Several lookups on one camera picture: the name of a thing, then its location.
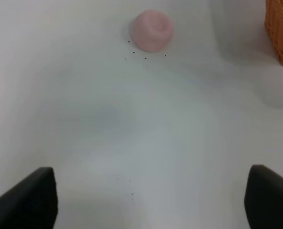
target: pink clay ball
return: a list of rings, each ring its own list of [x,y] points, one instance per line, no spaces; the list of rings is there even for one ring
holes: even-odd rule
[[[172,38],[173,24],[163,13],[146,10],[133,23],[132,39],[146,52],[157,52],[167,46]]]

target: white table surface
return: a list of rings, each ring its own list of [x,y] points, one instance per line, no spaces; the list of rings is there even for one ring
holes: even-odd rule
[[[175,24],[159,53],[128,43],[145,9]],[[283,176],[264,13],[264,0],[0,0],[0,195],[53,166],[56,229],[248,229],[251,165]]]

